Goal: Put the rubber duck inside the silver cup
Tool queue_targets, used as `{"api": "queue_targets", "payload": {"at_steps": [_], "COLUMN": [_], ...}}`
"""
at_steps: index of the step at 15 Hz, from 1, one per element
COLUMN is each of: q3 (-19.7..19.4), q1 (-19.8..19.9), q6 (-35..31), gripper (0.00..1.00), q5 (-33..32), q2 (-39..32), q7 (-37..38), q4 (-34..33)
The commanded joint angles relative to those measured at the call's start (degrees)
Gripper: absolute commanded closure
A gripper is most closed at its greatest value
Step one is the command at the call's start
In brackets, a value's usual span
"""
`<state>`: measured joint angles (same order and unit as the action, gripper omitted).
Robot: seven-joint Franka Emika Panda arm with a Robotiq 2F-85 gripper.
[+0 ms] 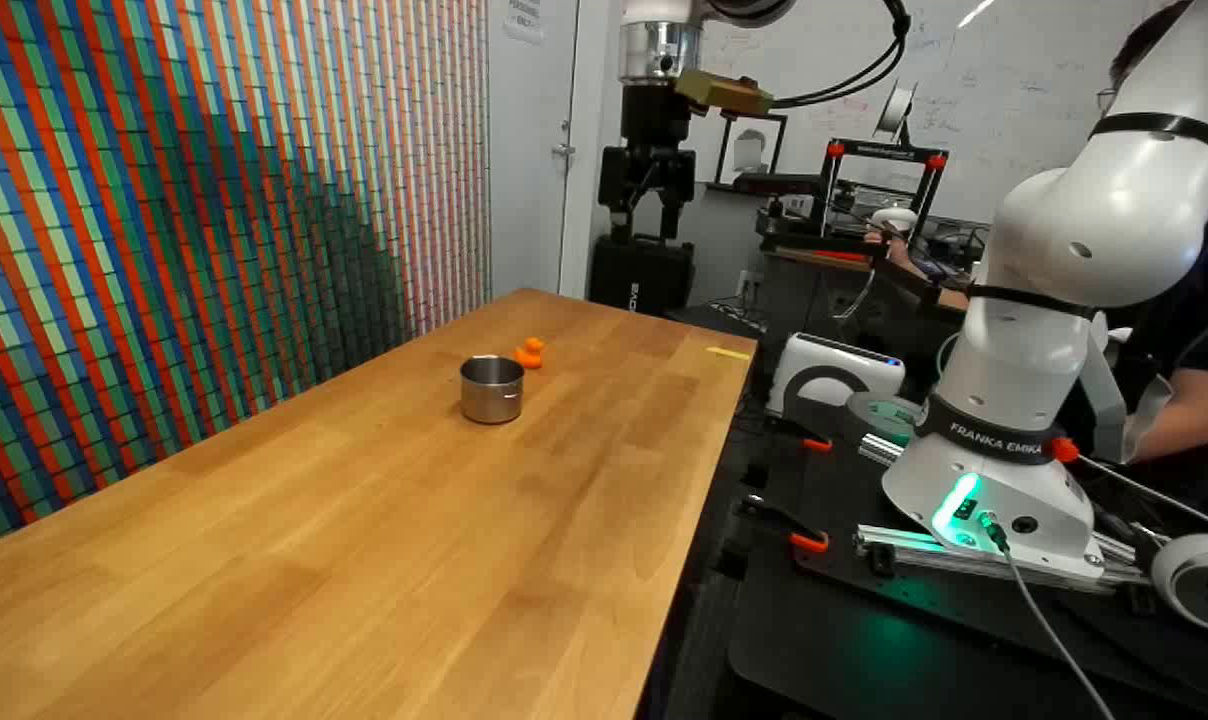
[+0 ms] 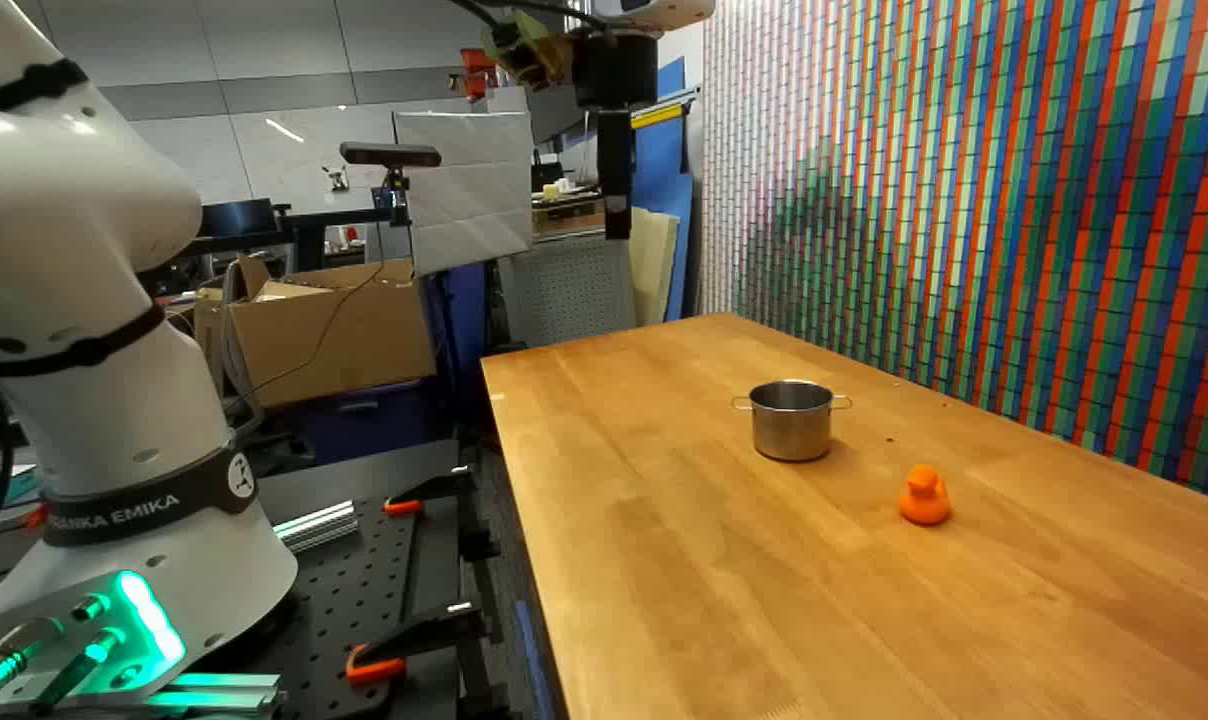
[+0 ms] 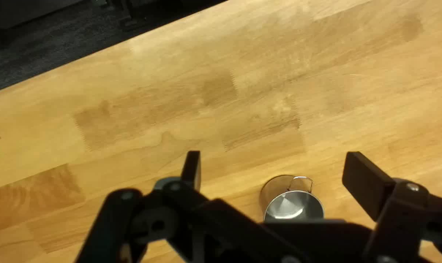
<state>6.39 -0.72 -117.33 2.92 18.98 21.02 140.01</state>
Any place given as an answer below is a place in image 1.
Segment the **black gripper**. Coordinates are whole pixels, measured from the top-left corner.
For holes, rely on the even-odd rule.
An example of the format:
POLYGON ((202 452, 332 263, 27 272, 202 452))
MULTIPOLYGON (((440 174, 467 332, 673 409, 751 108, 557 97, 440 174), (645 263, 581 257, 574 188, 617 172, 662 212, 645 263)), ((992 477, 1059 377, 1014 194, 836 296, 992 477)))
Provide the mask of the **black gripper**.
POLYGON ((621 145, 605 148, 599 203, 612 214, 612 236, 594 244, 588 296, 595 302, 628 306, 641 284, 645 313, 676 313, 693 292, 693 244, 666 244, 679 226, 679 212, 697 188, 697 156, 683 148, 693 99, 673 78, 625 78, 621 145), (634 236, 636 203, 662 194, 662 236, 645 249, 621 244, 634 236))

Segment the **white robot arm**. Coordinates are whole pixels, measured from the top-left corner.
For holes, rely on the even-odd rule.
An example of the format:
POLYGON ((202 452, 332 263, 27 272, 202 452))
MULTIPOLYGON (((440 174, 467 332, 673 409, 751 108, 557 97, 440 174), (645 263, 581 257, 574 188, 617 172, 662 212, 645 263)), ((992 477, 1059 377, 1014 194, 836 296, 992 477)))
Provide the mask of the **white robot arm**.
POLYGON ((1115 542, 1058 452, 1058 412, 1102 357, 1102 314, 1169 292, 1206 244, 1208 0, 1193 0, 1085 148, 1000 200, 917 438, 879 477, 900 519, 858 540, 927 565, 1115 584, 1115 542))

